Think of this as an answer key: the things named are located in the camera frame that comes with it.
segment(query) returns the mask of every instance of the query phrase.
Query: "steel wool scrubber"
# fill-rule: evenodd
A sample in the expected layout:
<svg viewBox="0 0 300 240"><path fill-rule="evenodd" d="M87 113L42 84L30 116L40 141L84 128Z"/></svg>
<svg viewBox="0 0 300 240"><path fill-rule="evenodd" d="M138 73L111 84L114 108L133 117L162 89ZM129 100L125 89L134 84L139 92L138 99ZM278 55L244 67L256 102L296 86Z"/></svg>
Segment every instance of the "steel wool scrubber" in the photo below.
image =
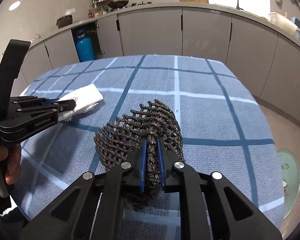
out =
<svg viewBox="0 0 300 240"><path fill-rule="evenodd" d="M167 150L177 153L185 163L182 152L180 126L174 113L165 104L155 99L149 106L140 104L140 110L130 110L132 116L116 117L115 123L108 123L96 133L94 141L101 163L109 171L123 163L127 154L140 149L142 138L147 139L145 190L138 194L127 194L127 201L135 211L147 206L160 184L157 139L163 138Z"/></svg>

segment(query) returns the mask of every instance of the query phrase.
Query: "checkered cloth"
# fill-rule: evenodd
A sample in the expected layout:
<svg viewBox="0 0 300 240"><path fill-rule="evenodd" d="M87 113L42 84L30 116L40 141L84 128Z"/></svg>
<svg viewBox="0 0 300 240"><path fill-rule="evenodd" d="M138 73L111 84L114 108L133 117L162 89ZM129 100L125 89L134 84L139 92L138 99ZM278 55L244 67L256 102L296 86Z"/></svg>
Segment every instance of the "checkered cloth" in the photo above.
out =
<svg viewBox="0 0 300 240"><path fill-rule="evenodd" d="M25 95L60 98L95 84L104 101L22 144L21 178L13 198L32 219L86 171L105 172L94 133L139 104L159 99L180 124L187 164L221 171L276 225L282 222L282 178L269 125L252 95L221 62L180 56L87 61L41 75ZM180 239L178 193L135 212L124 211L121 239Z"/></svg>

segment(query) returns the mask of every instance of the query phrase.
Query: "kitchen countertop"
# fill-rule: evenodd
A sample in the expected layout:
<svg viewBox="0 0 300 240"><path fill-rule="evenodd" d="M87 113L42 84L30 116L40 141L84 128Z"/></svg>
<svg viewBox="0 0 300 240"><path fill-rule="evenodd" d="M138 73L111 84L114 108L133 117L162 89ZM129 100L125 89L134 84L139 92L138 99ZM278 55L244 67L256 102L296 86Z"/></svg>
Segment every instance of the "kitchen countertop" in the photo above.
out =
<svg viewBox="0 0 300 240"><path fill-rule="evenodd" d="M139 5L139 6L133 6L133 7L127 7L127 8L123 8L117 11L113 11L98 17L94 17L92 19L87 19L87 20L83 20L83 21L78 21L78 22L74 22L73 24L67 25L63 28L60 28L56 31L53 32L47 32L44 34L40 34L41 38L36 42L31 44L30 48L34 47L36 44L39 44L40 42L44 41L45 39L48 39L58 33L61 33L63 31L69 30L69 29L73 29L75 27L79 27L88 23L92 23L95 22L99 19L102 19L104 17L108 17L111 15L115 15L115 14L120 14L120 13L125 13L125 12L130 12L130 11L135 11L135 10L142 10L142 9L149 9L149 8L162 8L162 7L191 7L191 8L202 8L202 9L210 9L212 10L212 13L218 13L218 12L226 12L226 13L230 13L233 15L238 15L244 18L247 18L249 20L258 22L264 26L267 26L273 30L275 30L276 32L282 34L283 36L285 36L286 38L288 38L289 40L291 40L293 43L295 43L297 46L300 47L300 41L297 40L295 37L290 36L287 32L285 32L284 30L282 30L281 28L277 27L276 25L268 22L267 20L246 12L246 11L241 11L241 10L237 10L235 8L232 7L228 7L228 6L223 6L223 5L218 5L218 4L208 4L208 3L195 3L195 2L173 2L173 3L152 3L152 4L146 4L146 5Z"/></svg>

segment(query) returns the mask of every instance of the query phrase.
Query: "human hand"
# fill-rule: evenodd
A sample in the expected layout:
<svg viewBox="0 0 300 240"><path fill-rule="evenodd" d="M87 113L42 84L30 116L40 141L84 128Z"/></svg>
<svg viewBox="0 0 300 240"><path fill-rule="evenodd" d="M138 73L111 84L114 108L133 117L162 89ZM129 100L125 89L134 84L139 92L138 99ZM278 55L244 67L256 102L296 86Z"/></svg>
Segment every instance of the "human hand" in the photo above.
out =
<svg viewBox="0 0 300 240"><path fill-rule="evenodd" d="M14 144L10 145L9 149L4 145L0 144L0 161L6 159L7 162L7 172L5 179L7 184L14 184L20 176L20 161L21 161L21 145Z"/></svg>

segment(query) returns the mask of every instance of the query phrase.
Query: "frying pan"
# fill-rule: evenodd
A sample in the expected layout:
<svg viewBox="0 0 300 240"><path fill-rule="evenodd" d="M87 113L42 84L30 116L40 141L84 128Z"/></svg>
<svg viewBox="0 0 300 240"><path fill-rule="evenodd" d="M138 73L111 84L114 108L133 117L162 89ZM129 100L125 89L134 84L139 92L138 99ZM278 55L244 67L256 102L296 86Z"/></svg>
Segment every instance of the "frying pan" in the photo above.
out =
<svg viewBox="0 0 300 240"><path fill-rule="evenodd" d="M116 0L108 3L108 6L111 9L119 9L125 7L128 4L129 0Z"/></svg>

